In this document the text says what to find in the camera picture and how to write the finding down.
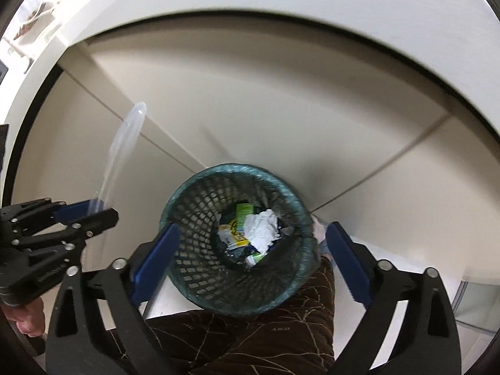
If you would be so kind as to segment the person's left hand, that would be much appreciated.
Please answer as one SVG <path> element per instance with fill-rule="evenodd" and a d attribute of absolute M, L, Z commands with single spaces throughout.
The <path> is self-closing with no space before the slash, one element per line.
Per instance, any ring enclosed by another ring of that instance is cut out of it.
<path fill-rule="evenodd" d="M 41 297 L 23 307 L 9 307 L 1 304 L 1 308 L 6 319 L 15 323 L 19 333 L 31 338 L 45 333 L 44 303 Z"/>

